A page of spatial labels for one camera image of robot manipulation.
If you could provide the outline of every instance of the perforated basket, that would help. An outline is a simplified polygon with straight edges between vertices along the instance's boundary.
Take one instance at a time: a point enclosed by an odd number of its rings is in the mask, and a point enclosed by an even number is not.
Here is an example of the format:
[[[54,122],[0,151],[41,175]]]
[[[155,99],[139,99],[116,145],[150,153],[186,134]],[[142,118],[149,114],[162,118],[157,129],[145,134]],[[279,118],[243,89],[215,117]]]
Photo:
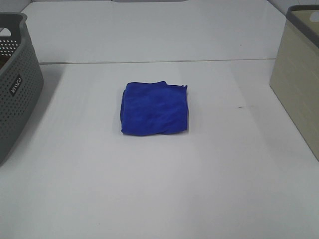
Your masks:
[[[0,163],[19,137],[38,100],[43,76],[26,27],[26,15],[0,13],[0,55],[9,57],[0,69]]]

